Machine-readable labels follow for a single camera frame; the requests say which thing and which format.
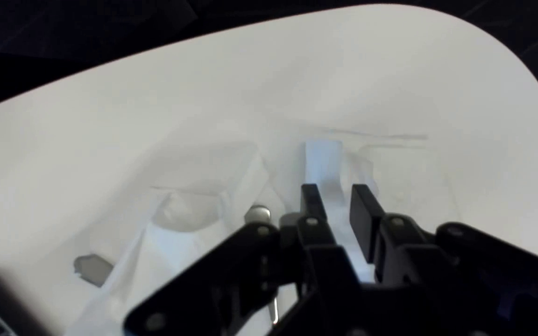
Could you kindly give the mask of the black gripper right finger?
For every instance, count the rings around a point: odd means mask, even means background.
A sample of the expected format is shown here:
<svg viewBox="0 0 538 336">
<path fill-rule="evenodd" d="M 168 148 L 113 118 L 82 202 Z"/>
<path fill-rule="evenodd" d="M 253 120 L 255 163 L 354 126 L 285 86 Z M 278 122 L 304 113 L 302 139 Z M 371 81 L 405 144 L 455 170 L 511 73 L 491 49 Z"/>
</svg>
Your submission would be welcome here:
<svg viewBox="0 0 538 336">
<path fill-rule="evenodd" d="M 367 185 L 351 187 L 349 225 L 367 264 L 375 260 L 375 239 L 382 221 L 382 208 Z"/>
</svg>

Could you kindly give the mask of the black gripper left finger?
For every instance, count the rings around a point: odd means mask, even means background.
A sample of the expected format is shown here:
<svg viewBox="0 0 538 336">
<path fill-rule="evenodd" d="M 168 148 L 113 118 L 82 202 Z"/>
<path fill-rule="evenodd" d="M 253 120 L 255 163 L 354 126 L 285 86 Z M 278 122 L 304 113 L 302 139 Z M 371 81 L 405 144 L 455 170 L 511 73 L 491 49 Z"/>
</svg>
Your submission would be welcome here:
<svg viewBox="0 0 538 336">
<path fill-rule="evenodd" d="M 311 183 L 300 187 L 300 215 L 298 239 L 304 247 L 334 245 L 319 189 Z"/>
</svg>

